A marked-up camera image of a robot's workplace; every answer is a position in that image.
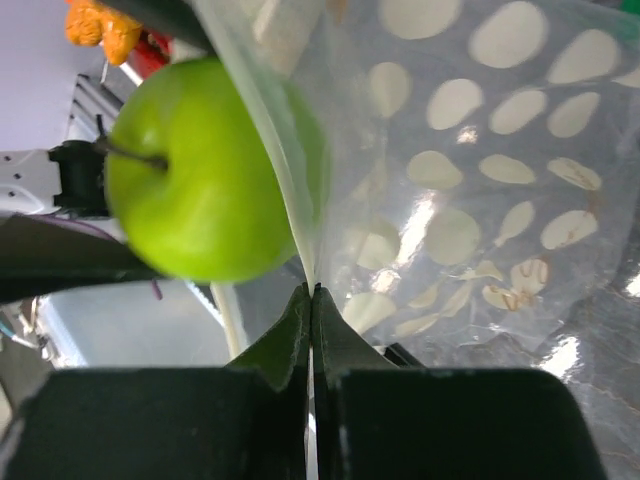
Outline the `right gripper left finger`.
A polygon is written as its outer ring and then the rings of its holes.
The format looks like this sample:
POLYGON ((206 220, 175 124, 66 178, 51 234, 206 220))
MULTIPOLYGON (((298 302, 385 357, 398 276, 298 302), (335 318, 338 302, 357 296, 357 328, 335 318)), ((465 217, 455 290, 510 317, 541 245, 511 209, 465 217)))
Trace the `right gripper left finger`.
POLYGON ((311 299, 223 367, 51 374, 1 441, 5 479, 302 479, 311 299))

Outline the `green toy apple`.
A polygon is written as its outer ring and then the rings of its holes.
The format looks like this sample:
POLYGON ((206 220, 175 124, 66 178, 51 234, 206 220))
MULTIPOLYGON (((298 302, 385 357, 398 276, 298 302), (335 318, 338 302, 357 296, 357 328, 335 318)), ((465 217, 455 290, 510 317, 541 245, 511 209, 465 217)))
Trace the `green toy apple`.
POLYGON ((158 272, 240 283, 296 253, 270 158, 224 65, 201 58, 146 79, 109 135, 107 204, 158 272))

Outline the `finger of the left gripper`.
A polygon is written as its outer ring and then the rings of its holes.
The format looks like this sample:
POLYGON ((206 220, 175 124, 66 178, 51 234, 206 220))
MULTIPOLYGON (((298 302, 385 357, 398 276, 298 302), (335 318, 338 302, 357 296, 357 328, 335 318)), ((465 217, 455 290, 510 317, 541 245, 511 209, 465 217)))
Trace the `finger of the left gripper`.
POLYGON ((102 4, 126 14, 147 29, 179 39, 207 54, 213 45, 192 7, 182 0, 104 0, 102 4))
POLYGON ((158 279, 124 244, 28 216, 1 218, 1 302, 158 279))

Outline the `orange toy ginger root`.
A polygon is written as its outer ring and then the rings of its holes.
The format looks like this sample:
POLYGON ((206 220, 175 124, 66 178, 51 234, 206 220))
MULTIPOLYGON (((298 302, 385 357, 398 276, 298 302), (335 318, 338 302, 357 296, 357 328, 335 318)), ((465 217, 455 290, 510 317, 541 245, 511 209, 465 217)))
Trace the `orange toy ginger root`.
POLYGON ((68 4, 65 19, 67 40, 82 47, 102 45, 111 65, 125 63, 140 39, 143 26, 99 1, 73 0, 68 4))

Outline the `dotted clear zip bag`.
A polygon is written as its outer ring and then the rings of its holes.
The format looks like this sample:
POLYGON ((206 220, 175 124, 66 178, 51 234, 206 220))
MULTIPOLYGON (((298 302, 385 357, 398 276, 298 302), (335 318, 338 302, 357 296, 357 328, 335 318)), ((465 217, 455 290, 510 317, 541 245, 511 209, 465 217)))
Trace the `dotted clear zip bag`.
POLYGON ((639 19, 589 1, 196 1, 302 258, 428 364, 575 350, 639 199, 639 19))

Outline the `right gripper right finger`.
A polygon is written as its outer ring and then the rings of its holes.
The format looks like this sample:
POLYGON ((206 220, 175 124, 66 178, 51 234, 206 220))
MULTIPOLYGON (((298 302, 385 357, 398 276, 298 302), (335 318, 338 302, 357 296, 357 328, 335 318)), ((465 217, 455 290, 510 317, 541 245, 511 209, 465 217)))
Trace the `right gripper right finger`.
POLYGON ((317 287, 311 307, 323 479, 602 479, 581 410, 534 369, 397 366, 317 287))

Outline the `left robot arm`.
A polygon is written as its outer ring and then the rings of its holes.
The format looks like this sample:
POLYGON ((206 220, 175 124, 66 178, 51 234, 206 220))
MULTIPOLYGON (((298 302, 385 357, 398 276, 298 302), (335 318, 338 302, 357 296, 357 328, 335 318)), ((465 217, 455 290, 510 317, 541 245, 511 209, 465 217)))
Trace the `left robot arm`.
POLYGON ((154 280, 157 272, 106 236, 81 232, 52 215, 108 211, 104 180, 112 135, 68 140, 1 157, 1 301, 79 287, 154 280))

